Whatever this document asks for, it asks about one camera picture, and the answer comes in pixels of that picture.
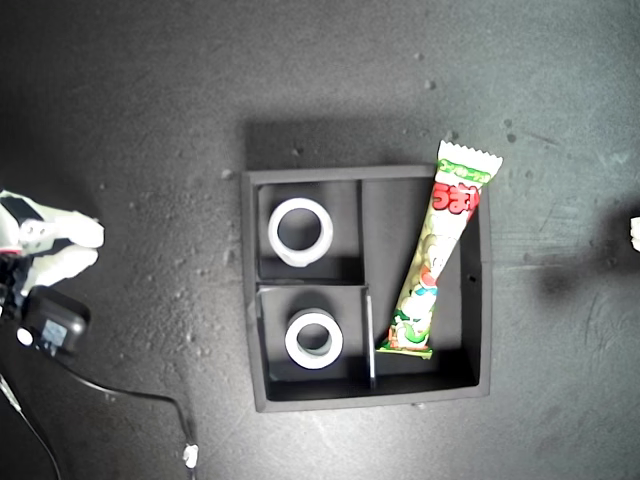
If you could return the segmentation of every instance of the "black cable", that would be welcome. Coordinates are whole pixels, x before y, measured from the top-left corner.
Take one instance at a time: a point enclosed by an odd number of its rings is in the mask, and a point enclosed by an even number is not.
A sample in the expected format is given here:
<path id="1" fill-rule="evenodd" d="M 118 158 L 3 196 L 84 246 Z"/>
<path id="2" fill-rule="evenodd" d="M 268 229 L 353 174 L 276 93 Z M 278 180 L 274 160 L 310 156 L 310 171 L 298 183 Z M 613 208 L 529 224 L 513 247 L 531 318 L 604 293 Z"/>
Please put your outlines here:
<path id="1" fill-rule="evenodd" d="M 51 465 L 53 466 L 53 469 L 56 472 L 56 480 L 62 480 L 62 474 L 60 473 L 60 467 L 58 466 L 58 460 L 56 459 L 56 456 L 53 453 L 53 450 L 51 450 L 51 447 L 48 444 L 49 443 L 48 440 L 46 440 L 46 439 L 44 439 L 44 438 L 42 438 L 40 436 L 38 431 L 34 428 L 33 425 L 31 425 L 31 422 L 29 421 L 29 419 L 25 416 L 25 414 L 23 412 L 18 412 L 18 413 L 20 414 L 20 417 L 22 418 L 22 420 L 24 420 L 24 423 L 27 424 L 27 427 L 29 427 L 29 430 L 31 430 L 31 433 L 33 433 L 33 435 L 40 442 L 40 445 L 42 445 L 42 447 L 45 449 L 45 451 L 47 452 L 47 455 L 49 455 L 49 460 L 51 461 Z"/>
<path id="2" fill-rule="evenodd" d="M 191 431 L 189 422 L 187 422 L 187 417 L 185 416 L 180 403 L 175 398 L 167 397 L 164 395 L 156 395 L 152 393 L 132 392 L 129 390 L 122 390 L 119 388 L 106 387 L 104 385 L 94 382 L 93 380 L 89 380 L 88 378 L 83 377 L 82 375 L 74 372 L 73 370 L 71 370 L 71 368 L 69 368 L 67 365 L 65 365 L 58 359 L 51 357 L 49 355 L 46 355 L 46 357 L 52 360 L 54 364 L 62 368 L 65 372 L 67 372 L 67 374 L 69 374 L 76 381 L 80 382 L 81 384 L 89 388 L 97 390 L 99 392 L 108 393 L 109 395 L 113 395 L 113 396 L 128 396 L 132 398 L 140 398 L 143 400 L 168 403 L 172 405 L 176 409 L 176 412 L 178 414 L 178 418 L 180 420 L 180 426 L 182 427 L 182 431 L 184 432 L 187 445 L 195 445 L 195 438 L 194 438 L 193 432 Z"/>
<path id="3" fill-rule="evenodd" d="M 27 427 L 29 427 L 29 430 L 31 430 L 31 433 L 33 433 L 33 435 L 38 439 L 38 441 L 40 442 L 40 445 L 45 450 L 45 452 L 47 452 L 47 455 L 49 456 L 49 461 L 51 462 L 51 466 L 53 467 L 53 470 L 56 473 L 56 480 L 62 480 L 62 473 L 60 473 L 60 466 L 58 465 L 58 459 L 56 458 L 56 455 L 53 452 L 53 448 L 51 447 L 51 442 L 49 441 L 47 436 L 44 434 L 44 432 L 42 433 L 38 432 L 38 429 L 31 423 L 31 421 L 29 421 L 29 418 L 25 415 L 23 411 L 22 403 L 20 402 L 20 399 L 15 393 L 16 392 L 15 387 L 11 385 L 6 375 L 2 373 L 4 371 L 5 371 L 4 365 L 2 365 L 2 363 L 0 362 L 0 379 L 4 380 L 5 385 L 9 388 L 10 395 L 13 396 L 13 399 L 7 397 L 7 400 L 9 401 L 11 406 L 14 408 L 14 410 L 18 413 L 22 421 L 27 425 Z"/>

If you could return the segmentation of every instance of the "candy wrapper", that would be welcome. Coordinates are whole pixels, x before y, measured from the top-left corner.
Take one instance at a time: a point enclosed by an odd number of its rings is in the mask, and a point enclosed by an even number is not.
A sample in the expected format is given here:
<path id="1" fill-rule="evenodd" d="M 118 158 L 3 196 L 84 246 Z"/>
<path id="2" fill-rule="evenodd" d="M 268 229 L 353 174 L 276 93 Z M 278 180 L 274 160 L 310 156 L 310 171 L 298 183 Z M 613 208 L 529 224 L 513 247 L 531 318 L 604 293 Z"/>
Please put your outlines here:
<path id="1" fill-rule="evenodd" d="M 416 253 L 398 298 L 389 336 L 379 352 L 431 358 L 427 342 L 438 277 L 478 206 L 481 188 L 501 165 L 502 158 L 440 143 L 435 183 Z"/>

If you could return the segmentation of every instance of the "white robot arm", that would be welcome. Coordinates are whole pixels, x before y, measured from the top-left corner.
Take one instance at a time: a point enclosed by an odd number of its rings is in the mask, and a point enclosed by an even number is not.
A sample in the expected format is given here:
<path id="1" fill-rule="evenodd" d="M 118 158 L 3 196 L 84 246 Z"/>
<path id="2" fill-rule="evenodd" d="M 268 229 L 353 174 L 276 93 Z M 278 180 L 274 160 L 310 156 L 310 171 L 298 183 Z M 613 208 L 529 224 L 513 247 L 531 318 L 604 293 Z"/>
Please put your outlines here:
<path id="1" fill-rule="evenodd" d="M 103 244 L 104 228 L 96 220 L 0 191 L 0 254 L 33 256 L 23 296 L 75 277 L 98 260 Z"/>
<path id="2" fill-rule="evenodd" d="M 631 219 L 631 243 L 640 252 L 640 217 Z"/>

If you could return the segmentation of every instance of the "dust speck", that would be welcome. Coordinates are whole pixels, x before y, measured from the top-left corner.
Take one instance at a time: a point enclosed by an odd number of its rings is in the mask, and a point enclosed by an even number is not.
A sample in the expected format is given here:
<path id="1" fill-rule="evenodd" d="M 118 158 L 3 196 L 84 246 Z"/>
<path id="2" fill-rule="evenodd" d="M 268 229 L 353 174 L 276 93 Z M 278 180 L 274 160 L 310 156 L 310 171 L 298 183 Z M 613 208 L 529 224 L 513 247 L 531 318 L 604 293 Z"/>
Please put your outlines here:
<path id="1" fill-rule="evenodd" d="M 224 255 L 222 256 L 222 263 L 224 263 L 225 267 L 228 267 L 229 265 L 231 265 L 233 263 L 233 261 L 236 258 L 236 253 L 233 251 L 232 248 L 227 248 L 224 251 Z"/>
<path id="2" fill-rule="evenodd" d="M 454 130 L 447 130 L 447 133 L 444 134 L 444 138 L 442 140 L 444 140 L 445 142 L 455 142 L 457 139 L 458 132 Z"/>

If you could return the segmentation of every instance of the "black box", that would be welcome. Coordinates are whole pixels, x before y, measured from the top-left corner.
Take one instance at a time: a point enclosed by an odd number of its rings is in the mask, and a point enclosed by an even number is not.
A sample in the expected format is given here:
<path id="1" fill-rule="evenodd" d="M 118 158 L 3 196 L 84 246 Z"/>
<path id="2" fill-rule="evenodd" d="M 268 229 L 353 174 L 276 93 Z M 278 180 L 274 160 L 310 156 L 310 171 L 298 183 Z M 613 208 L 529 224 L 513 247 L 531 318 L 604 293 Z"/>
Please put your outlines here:
<path id="1" fill-rule="evenodd" d="M 486 189 L 438 281 L 431 360 L 375 352 L 389 328 L 418 241 L 435 165 L 246 172 L 242 176 L 244 295 L 259 412 L 364 407 L 479 397 L 491 368 L 491 247 Z M 334 223 L 328 253 L 306 268 L 273 252 L 267 225 L 285 200 L 320 203 Z M 372 299 L 373 329 L 366 293 Z M 344 334 L 338 360 L 307 370 L 287 355 L 284 335 L 299 310 L 322 308 Z"/>

